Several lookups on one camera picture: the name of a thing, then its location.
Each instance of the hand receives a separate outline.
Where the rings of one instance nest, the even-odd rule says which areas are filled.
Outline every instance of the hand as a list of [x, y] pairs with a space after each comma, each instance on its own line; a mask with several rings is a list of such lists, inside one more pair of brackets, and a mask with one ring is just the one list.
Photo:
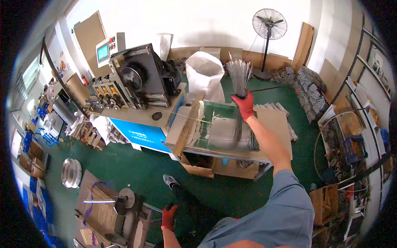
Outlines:
[[161, 229], [167, 228], [168, 230], [173, 231], [174, 224], [174, 213], [176, 212], [178, 205], [173, 206], [173, 202], [170, 202], [163, 209], [163, 223], [161, 224]]
[[247, 119], [250, 116], [255, 115], [254, 113], [254, 97], [252, 96], [251, 92], [249, 92], [249, 90], [247, 90], [248, 96], [246, 99], [240, 99], [237, 96], [231, 95], [230, 97], [232, 98], [232, 100], [237, 103], [237, 105], [239, 106], [240, 109], [240, 113], [241, 116], [243, 117], [243, 120], [246, 122]]

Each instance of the metal disc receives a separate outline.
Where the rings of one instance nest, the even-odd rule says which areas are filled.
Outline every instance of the metal disc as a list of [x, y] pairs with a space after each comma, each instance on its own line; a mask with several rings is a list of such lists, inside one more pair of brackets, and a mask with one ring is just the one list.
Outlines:
[[123, 188], [122, 190], [120, 190], [119, 195], [122, 196], [122, 197], [128, 197], [128, 199], [124, 203], [124, 207], [125, 208], [131, 208], [134, 205], [134, 203], [135, 203], [135, 195], [134, 195], [134, 192], [132, 192], [131, 189]]

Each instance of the sneaker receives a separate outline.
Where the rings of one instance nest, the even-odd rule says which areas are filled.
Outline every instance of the sneaker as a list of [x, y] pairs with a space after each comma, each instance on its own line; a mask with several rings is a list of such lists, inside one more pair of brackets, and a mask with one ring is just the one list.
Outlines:
[[168, 187], [170, 187], [170, 189], [172, 189], [171, 185], [173, 185], [174, 183], [180, 185], [172, 176], [167, 174], [163, 175], [163, 180], [168, 185]]

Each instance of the green floor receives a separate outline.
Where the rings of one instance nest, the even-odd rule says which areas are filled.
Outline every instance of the green floor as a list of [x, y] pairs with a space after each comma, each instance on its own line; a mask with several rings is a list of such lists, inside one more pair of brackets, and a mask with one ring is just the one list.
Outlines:
[[[275, 82], [264, 82], [251, 79], [249, 90], [266, 88], [276, 85]], [[231, 102], [229, 94], [232, 92], [230, 78], [222, 79], [222, 87], [226, 102]], [[290, 113], [288, 122], [291, 124], [299, 140], [292, 144], [292, 169], [300, 183], [308, 190], [311, 183], [319, 183], [313, 167], [313, 147], [318, 134], [317, 125], [309, 125], [305, 113], [299, 104], [294, 89], [283, 87], [273, 90], [253, 93], [254, 104], [279, 102]], [[273, 179], [269, 171], [257, 182], [247, 179], [215, 175], [214, 179], [189, 175], [185, 169], [167, 154], [148, 150], [134, 150], [130, 144], [110, 143], [103, 151], [86, 146], [79, 140], [68, 146], [70, 139], [58, 145], [43, 146], [52, 159], [50, 168], [44, 179], [54, 205], [57, 235], [69, 247], [73, 247], [75, 234], [74, 209], [77, 206], [79, 189], [65, 188], [61, 182], [62, 163], [66, 158], [80, 161], [83, 170], [87, 169], [102, 181], [113, 183], [115, 191], [127, 187], [146, 197], [146, 202], [158, 208], [163, 208], [170, 200], [175, 200], [171, 190], [164, 184], [164, 173], [174, 176], [183, 186], [190, 190], [208, 205], [222, 210], [232, 217], [242, 217], [263, 206], [269, 197]], [[324, 146], [319, 142], [318, 158], [325, 163]], [[186, 228], [189, 222], [180, 218], [176, 224], [176, 231]], [[161, 239], [159, 227], [151, 228], [148, 241]]]

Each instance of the yellow spring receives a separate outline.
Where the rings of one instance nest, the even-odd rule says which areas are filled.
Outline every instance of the yellow spring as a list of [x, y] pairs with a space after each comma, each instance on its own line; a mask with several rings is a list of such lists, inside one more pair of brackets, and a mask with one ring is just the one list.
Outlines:
[[112, 91], [113, 95], [118, 95], [119, 94], [119, 93], [117, 93], [116, 88], [114, 88], [113, 85], [110, 85], [109, 88]]
[[105, 86], [102, 86], [103, 91], [105, 92], [105, 94], [109, 94], [109, 91], [106, 89]]

